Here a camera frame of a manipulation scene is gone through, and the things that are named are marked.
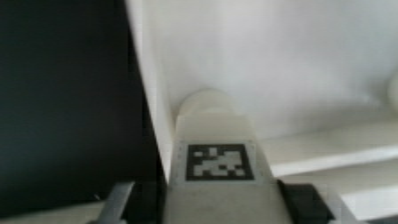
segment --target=white curved object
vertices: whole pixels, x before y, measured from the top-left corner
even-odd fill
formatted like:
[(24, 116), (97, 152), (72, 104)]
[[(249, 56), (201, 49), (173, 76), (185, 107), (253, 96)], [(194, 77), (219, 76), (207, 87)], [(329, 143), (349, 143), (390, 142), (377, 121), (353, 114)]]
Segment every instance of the white curved object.
[(390, 83), (390, 104), (398, 112), (398, 74), (395, 75)]
[(233, 100), (228, 94), (217, 90), (203, 90), (185, 100), (180, 107), (180, 115), (203, 113), (235, 114)]
[(205, 90), (180, 108), (164, 221), (290, 224), (289, 217), (251, 122), (230, 96)]

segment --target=white surface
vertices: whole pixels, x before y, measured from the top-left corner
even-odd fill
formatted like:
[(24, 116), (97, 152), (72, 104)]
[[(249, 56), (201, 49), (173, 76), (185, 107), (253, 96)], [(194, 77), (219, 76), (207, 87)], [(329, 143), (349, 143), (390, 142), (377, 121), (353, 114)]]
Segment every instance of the white surface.
[(162, 55), (159, 54), (159, 46), (157, 42), (154, 41), (154, 38), (159, 35), (157, 26), (152, 20), (155, 11), (150, 3), (150, 1), (143, 0), (127, 0), (146, 97), (161, 148), (161, 157), (164, 162), (164, 171), (168, 176), (171, 172), (175, 119), (171, 114), (166, 76), (162, 69)]
[(398, 113), (398, 74), (393, 76), (390, 81), (390, 103), (392, 107)]
[(398, 159), (283, 177), (312, 182), (342, 195), (360, 220), (398, 214)]
[(260, 138), (388, 112), (397, 0), (148, 0), (175, 110), (200, 89), (239, 101)]
[(398, 119), (262, 141), (276, 176), (398, 158)]

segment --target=white wall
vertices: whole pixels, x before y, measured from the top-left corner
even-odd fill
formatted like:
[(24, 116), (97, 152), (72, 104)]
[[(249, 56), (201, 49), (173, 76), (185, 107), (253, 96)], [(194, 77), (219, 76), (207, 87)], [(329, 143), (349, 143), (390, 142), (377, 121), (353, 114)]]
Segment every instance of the white wall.
[(148, 0), (175, 109), (214, 87), (260, 138), (388, 113), (398, 70), (397, 0)]

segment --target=dark panel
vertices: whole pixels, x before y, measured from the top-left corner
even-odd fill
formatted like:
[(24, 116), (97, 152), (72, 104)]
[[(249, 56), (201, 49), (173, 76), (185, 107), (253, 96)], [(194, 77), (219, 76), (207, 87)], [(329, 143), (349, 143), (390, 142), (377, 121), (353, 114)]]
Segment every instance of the dark panel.
[(130, 49), (123, 1), (2, 1), (0, 217), (157, 178)]

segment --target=black and white square pattern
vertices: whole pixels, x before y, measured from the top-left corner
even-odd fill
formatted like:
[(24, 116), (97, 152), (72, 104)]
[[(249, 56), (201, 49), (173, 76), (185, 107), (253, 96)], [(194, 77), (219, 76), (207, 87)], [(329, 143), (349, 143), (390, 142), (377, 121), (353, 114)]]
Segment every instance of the black and white square pattern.
[(189, 145), (187, 181), (255, 180), (244, 144)]

